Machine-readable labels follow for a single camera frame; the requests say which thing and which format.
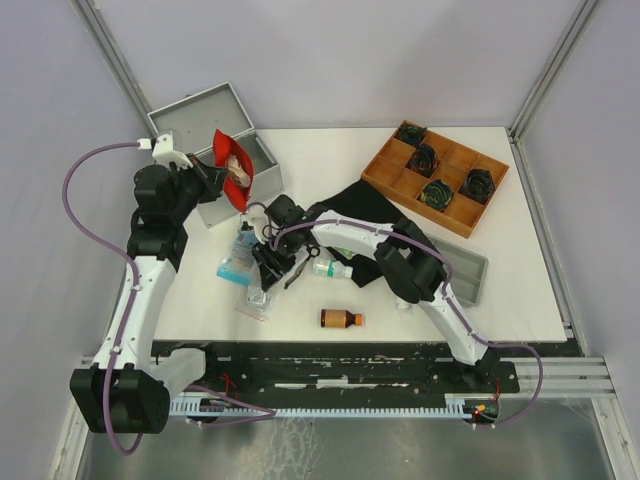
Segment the dark rolled item compartment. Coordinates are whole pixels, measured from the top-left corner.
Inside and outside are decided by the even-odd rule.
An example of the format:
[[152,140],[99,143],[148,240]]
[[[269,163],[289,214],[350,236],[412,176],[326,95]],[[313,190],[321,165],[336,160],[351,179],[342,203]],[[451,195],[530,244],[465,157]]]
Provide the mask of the dark rolled item compartment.
[[425,127],[404,122],[398,127],[394,138],[407,145],[417,148],[423,141],[427,132],[428,130]]
[[426,178],[431,177],[439,165],[436,151],[428,144],[419,145],[410,157],[407,168]]

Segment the black rolled item right compartment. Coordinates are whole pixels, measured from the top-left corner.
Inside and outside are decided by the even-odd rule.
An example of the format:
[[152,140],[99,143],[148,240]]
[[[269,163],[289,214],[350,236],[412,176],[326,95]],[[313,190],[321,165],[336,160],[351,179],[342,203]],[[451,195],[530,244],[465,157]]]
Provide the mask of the black rolled item right compartment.
[[459,193],[479,204],[485,205],[496,190],[489,170],[472,169],[460,187]]

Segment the red first aid kit pouch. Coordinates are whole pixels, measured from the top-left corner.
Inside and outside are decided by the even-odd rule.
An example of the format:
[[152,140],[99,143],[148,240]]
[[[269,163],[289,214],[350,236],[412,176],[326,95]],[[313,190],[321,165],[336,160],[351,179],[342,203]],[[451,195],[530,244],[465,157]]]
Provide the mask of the red first aid kit pouch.
[[254,179],[254,165],[245,149],[219,129],[214,132],[212,151],[215,166],[227,171],[224,193],[231,205],[245,212]]

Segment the grey plastic divided tray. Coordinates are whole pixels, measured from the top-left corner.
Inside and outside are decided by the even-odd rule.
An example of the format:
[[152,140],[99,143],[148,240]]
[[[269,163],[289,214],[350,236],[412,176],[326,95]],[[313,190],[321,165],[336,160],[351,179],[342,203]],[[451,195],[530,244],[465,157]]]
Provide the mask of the grey plastic divided tray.
[[454,275],[452,290],[464,307],[480,303],[489,260],[440,238],[428,236],[433,246],[452,264]]

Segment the dark rolled item top compartment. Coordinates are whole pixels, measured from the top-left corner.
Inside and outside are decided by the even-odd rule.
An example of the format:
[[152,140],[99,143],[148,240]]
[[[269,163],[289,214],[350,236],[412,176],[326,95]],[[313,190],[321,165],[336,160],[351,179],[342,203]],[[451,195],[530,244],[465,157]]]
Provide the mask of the dark rolled item top compartment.
[[428,130],[425,127],[404,122],[398,127],[394,138],[407,145],[417,148],[423,141],[427,132]]

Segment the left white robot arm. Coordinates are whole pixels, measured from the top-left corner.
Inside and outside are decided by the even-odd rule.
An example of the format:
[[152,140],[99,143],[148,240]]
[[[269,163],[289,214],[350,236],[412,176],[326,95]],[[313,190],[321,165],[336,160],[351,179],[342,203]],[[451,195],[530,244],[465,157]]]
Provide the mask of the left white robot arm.
[[171,402],[190,384],[209,390],[219,383],[221,366],[203,350],[181,348],[156,361],[152,346],[188,240],[184,222],[199,204],[221,196],[226,176],[199,161],[186,169],[154,164],[135,174],[137,207],[121,252],[127,267],[114,318],[90,367],[70,379],[91,432],[158,434]]

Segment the clear bottle green label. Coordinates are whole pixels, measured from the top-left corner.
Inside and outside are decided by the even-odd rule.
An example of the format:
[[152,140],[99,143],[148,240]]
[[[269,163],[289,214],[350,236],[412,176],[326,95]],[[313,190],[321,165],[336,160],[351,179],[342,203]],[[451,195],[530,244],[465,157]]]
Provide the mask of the clear bottle green label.
[[335,279],[351,279],[353,268],[346,266],[337,260],[316,258],[313,262],[312,271],[314,274]]

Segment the small zip bag of packets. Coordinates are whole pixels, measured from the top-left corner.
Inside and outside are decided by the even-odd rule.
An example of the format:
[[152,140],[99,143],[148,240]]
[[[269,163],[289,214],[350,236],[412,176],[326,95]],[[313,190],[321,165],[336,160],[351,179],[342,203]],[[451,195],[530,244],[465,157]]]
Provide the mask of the small zip bag of packets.
[[235,310],[254,320],[266,323],[273,306],[273,296],[260,287],[247,286],[240,294]]

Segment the green small sachet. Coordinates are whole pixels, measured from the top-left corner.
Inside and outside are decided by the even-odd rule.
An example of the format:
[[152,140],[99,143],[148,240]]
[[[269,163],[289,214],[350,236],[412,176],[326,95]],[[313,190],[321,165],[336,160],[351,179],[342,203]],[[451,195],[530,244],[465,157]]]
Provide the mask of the green small sachet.
[[333,247],[333,250],[338,254],[340,254],[341,256],[345,257],[346,259],[352,259],[356,255],[355,252],[348,249]]

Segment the black folded cloth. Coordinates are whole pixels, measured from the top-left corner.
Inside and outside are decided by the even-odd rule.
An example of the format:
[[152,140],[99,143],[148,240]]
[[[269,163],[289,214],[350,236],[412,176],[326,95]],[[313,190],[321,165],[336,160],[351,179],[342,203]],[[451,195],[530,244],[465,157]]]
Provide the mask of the black folded cloth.
[[[405,215],[382,193],[364,180],[359,180],[336,195],[315,202],[309,211],[315,216],[328,210],[350,217],[356,221],[395,225]],[[339,262],[353,268],[351,280],[363,288],[382,276],[377,263],[365,256],[356,254],[346,259],[327,247],[331,255]]]

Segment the light blue mask packet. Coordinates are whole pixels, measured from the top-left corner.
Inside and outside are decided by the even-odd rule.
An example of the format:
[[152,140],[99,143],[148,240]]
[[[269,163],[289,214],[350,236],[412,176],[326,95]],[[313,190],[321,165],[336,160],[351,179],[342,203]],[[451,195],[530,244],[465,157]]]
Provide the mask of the light blue mask packet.
[[254,229],[247,223],[243,223],[237,231],[227,256],[217,269],[217,276],[240,286],[248,286],[255,264],[252,249],[257,243],[258,238]]

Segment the green dark rolled item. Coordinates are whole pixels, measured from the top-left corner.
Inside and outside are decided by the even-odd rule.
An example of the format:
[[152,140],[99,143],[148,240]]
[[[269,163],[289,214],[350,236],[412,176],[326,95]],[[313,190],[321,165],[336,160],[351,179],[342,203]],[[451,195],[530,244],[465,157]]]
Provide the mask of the green dark rolled item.
[[420,192],[418,200],[423,204],[444,212],[453,199],[454,192],[442,179],[428,183]]

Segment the beige gauze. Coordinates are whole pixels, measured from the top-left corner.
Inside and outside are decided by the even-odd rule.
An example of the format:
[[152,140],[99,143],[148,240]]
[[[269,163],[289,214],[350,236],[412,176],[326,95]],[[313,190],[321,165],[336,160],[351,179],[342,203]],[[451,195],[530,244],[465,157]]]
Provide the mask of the beige gauze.
[[226,160],[226,168],[228,176],[232,182],[239,188],[248,188],[251,185],[251,176],[241,165],[239,159],[235,155],[230,155]]

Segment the white blue tube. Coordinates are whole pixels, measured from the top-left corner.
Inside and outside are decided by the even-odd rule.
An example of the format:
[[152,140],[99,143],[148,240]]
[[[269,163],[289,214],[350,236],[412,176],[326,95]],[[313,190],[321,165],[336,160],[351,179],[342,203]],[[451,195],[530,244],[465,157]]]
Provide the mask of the white blue tube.
[[407,313],[407,312],[410,312],[413,309],[413,305],[411,303],[408,303],[407,301],[401,299],[401,298],[397,298],[396,299],[396,309],[399,312]]

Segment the black handled scissors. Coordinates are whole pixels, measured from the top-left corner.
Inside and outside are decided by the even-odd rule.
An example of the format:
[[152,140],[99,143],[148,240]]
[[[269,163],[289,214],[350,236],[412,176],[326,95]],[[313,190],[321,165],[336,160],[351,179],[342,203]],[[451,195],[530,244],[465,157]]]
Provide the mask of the black handled scissors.
[[287,278],[284,289],[288,290],[291,285],[302,275],[310,261],[320,254],[320,247],[317,245],[306,245],[303,252],[296,254],[296,264],[293,273]]

